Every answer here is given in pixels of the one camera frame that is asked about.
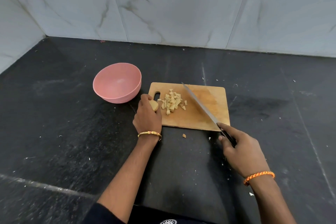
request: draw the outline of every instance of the person's right arm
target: person's right arm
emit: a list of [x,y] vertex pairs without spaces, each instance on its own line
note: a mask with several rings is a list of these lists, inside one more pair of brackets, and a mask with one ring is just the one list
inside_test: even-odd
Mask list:
[[[262,171],[270,171],[258,141],[231,126],[219,123],[222,129],[233,136],[237,145],[232,147],[226,137],[219,137],[223,153],[229,164],[244,178]],[[296,224],[271,175],[261,175],[249,180],[257,199],[262,224]]]

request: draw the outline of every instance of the wall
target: wall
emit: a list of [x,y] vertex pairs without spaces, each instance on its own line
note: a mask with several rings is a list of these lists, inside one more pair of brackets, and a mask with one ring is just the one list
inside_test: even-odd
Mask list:
[[336,0],[19,0],[49,36],[336,57]]
[[18,0],[0,0],[0,73],[43,37],[42,30]]

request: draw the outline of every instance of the braided bracelet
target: braided bracelet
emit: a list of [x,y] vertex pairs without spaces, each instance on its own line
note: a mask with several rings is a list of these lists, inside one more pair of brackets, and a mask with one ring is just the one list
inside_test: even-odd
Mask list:
[[146,132],[141,132],[141,133],[139,133],[138,134],[138,138],[140,137],[140,135],[142,135],[142,134],[153,134],[153,135],[157,135],[157,136],[159,136],[159,141],[161,140],[161,138],[162,138],[162,136],[159,134],[159,133],[157,133],[157,132],[155,132],[155,131],[146,131]]
[[247,178],[244,180],[244,185],[245,185],[245,186],[249,186],[249,185],[250,185],[249,180],[251,180],[251,179],[254,178],[254,177],[260,176],[260,175],[272,175],[272,176],[273,176],[273,179],[275,178],[275,174],[274,174],[273,172],[270,172],[270,171],[264,171],[264,172],[256,173],[256,174],[254,174],[254,175],[251,175],[251,176],[247,177]]

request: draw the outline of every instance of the wooden cutting board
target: wooden cutting board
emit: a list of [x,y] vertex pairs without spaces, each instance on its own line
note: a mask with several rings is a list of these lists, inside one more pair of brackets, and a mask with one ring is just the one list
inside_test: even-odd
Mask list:
[[[222,123],[230,124],[228,103],[223,87],[187,85],[196,97],[203,103],[209,111]],[[169,94],[169,89],[180,93],[181,98],[187,100],[186,111],[181,107],[170,115],[166,115],[166,109],[162,109],[162,102],[158,101],[162,113],[162,125],[179,128],[193,128],[200,130],[219,131],[219,128],[212,122],[210,117],[201,109],[198,103],[188,94],[182,84],[152,82],[149,95],[154,97],[160,93],[160,99],[164,99]]]

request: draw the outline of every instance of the sleeve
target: sleeve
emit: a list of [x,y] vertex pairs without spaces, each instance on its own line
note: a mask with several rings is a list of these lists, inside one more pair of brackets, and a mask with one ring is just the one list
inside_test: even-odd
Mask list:
[[86,214],[82,224],[124,224],[105,206],[95,203]]

